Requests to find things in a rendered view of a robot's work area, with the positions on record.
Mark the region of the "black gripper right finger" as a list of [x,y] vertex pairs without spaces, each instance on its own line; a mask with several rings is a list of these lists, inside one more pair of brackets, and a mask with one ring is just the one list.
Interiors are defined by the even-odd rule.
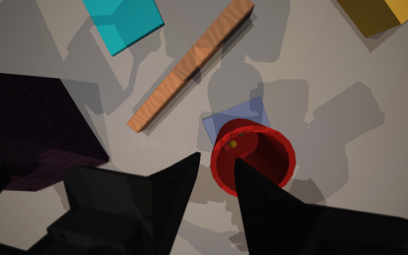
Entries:
[[234,178],[249,255],[313,255],[325,238],[408,250],[408,219],[304,203],[240,158]]

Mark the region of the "yellow marble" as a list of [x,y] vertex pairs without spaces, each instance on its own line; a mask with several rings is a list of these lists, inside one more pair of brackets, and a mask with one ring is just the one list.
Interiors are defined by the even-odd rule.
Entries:
[[229,145],[230,145],[231,148],[235,148],[237,146],[237,142],[232,140],[232,141],[229,142]]

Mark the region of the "long wooden bar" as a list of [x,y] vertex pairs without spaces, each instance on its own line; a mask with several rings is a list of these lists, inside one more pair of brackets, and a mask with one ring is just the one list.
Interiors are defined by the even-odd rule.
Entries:
[[164,110],[183,87],[250,18],[252,0],[233,0],[167,74],[127,124],[139,133]]

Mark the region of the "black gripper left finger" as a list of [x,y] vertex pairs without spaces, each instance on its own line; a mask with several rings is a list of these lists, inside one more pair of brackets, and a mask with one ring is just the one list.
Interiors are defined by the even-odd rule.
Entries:
[[195,185],[200,152],[152,175],[74,166],[63,175],[75,205],[135,217],[142,223],[143,255],[170,255]]

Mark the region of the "dark red cup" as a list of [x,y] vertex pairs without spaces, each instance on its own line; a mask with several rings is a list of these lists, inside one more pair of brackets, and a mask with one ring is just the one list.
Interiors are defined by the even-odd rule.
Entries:
[[[237,146],[225,152],[222,147],[232,140]],[[296,166],[295,150],[286,137],[243,118],[230,120],[220,128],[210,158],[212,177],[218,186],[238,197],[234,178],[236,158],[243,159],[281,188],[292,178]]]

